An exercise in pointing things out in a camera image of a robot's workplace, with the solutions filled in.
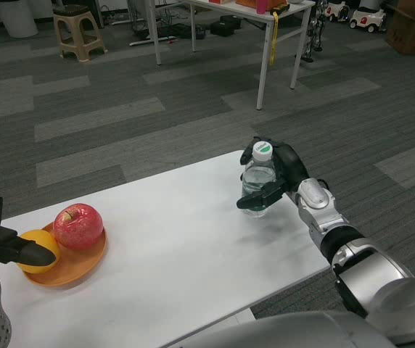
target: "yellow orange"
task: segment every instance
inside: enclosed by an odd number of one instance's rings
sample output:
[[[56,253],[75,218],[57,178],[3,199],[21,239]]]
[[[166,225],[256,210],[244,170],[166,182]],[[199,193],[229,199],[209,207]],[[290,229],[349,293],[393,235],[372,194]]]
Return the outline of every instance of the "yellow orange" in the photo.
[[[45,273],[51,270],[54,267],[54,265],[56,265],[56,263],[59,261],[61,257],[61,249],[59,248],[56,239],[54,239],[50,232],[47,232],[45,230],[32,230],[25,232],[23,235],[20,236],[20,238],[27,239],[28,241],[35,241],[38,245],[47,248],[50,252],[54,254],[54,256],[56,256],[56,261],[47,266],[29,266],[24,265],[22,263],[18,263],[17,265],[23,271],[27,273]]]

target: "table leg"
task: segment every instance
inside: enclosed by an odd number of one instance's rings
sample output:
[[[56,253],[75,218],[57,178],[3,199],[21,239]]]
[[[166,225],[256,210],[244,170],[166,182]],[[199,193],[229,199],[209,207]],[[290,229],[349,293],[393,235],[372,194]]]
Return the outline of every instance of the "table leg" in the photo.
[[[311,8],[309,7],[308,9],[304,11],[303,21],[301,22],[300,42],[297,45],[295,68],[293,69],[293,75],[292,75],[292,84],[289,86],[291,89],[295,89],[295,86],[296,86],[297,73],[300,69],[300,63],[301,63],[301,54],[303,54],[304,44],[306,41],[306,36],[308,34],[308,23],[309,23],[310,15],[311,15]]]
[[[196,25],[194,24],[194,6],[190,5],[190,20],[192,21],[192,51],[196,52]]]
[[[258,110],[261,110],[263,108],[264,87],[266,86],[267,66],[268,66],[269,57],[271,55],[273,34],[274,34],[273,23],[268,22],[267,27],[266,27],[266,38],[264,38],[263,62],[260,67],[258,103],[256,104],[256,109]]]
[[[157,65],[160,65],[161,54],[159,52],[159,37],[157,36],[155,0],[144,0],[144,3],[147,10],[149,37],[155,44],[156,63]]]

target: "green logo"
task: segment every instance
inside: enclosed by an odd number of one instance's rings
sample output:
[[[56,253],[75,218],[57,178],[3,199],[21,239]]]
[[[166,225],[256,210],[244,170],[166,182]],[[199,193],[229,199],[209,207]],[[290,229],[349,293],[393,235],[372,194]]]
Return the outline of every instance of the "green logo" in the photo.
[[[259,152],[268,152],[268,150],[270,150],[270,149],[271,149],[271,146],[268,145],[268,146],[262,148],[261,150],[259,150]]]

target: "orange plate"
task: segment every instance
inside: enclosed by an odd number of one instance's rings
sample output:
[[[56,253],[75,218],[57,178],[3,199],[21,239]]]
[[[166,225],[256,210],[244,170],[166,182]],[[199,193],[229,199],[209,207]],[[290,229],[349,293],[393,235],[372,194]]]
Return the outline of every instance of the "orange plate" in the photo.
[[[50,223],[43,229],[51,233],[53,231],[53,224]],[[70,250],[59,244],[61,258],[51,270],[40,274],[26,272],[24,274],[29,281],[41,286],[53,287],[68,285],[83,278],[98,265],[106,252],[106,246],[106,229],[103,228],[103,233],[98,242],[90,249],[81,251]]]

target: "white bottle cap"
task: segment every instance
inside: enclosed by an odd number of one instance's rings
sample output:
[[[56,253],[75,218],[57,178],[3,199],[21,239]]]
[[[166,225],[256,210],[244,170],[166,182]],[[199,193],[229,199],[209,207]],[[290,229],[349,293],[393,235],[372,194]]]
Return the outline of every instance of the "white bottle cap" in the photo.
[[[265,162],[272,158],[272,151],[272,145],[270,145],[267,141],[258,141],[252,147],[252,156],[256,161]]]

